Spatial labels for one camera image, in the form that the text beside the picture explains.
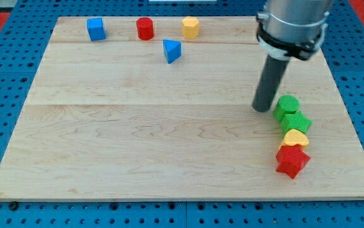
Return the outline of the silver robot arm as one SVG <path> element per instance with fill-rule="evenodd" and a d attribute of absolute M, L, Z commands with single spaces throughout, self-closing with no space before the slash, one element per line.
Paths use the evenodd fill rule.
<path fill-rule="evenodd" d="M 327 17 L 333 0 L 267 0 L 257 13 L 257 39 L 276 60 L 306 61 L 325 39 Z"/>

